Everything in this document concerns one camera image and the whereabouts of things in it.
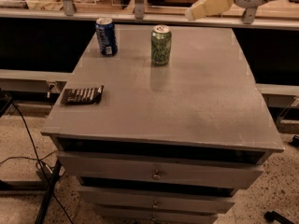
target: green can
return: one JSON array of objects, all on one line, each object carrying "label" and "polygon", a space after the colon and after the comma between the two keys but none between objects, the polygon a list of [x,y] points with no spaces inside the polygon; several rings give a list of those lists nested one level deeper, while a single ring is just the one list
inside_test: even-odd
[{"label": "green can", "polygon": [[171,32],[166,25],[157,25],[151,32],[151,61],[164,65],[169,62],[171,50]]}]

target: blue can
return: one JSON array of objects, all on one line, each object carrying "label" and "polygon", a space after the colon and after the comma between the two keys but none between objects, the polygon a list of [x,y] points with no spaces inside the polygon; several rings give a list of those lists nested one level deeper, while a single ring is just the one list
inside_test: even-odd
[{"label": "blue can", "polygon": [[118,52],[115,37],[115,25],[110,18],[98,19],[95,24],[97,40],[104,56],[113,56]]}]

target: floor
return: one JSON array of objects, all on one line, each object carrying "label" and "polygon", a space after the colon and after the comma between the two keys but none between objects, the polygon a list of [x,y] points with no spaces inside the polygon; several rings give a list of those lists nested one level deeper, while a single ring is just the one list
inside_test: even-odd
[{"label": "floor", "polygon": [[[29,130],[33,136],[39,158],[55,150],[48,137],[40,134],[49,107],[20,105]],[[264,164],[265,172],[248,189],[239,191],[235,196],[234,207],[220,215],[215,224],[263,224],[266,211],[275,210],[293,223],[299,223],[299,148],[289,142],[293,134],[282,134],[285,151],[274,154]],[[28,133],[21,117],[15,111],[0,118],[0,162],[10,156],[35,157]],[[54,165],[55,153],[45,162]],[[65,207],[74,223],[103,224],[141,224],[147,221],[104,218],[97,216],[93,207],[82,201],[76,191],[78,181],[68,174],[64,175],[55,187],[55,194]],[[24,159],[9,160],[0,164],[1,180],[39,180],[36,174],[36,162]],[[0,192],[0,224],[34,223],[43,199],[42,191]],[[69,223],[64,212],[55,200],[51,200],[44,223]]]}]

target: cabinet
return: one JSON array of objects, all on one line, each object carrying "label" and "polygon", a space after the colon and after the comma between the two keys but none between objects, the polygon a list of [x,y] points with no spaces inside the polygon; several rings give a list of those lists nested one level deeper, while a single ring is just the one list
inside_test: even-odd
[{"label": "cabinet", "polygon": [[213,223],[283,151],[232,30],[171,27],[170,62],[154,66],[151,26],[116,28],[119,53],[94,37],[65,86],[104,85],[101,103],[59,98],[42,133],[99,215]]}]

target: black packet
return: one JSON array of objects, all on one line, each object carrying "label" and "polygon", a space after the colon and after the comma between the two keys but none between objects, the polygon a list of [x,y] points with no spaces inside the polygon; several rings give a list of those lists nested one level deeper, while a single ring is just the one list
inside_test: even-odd
[{"label": "black packet", "polygon": [[99,88],[64,89],[61,104],[63,105],[90,105],[99,104],[104,86]]}]

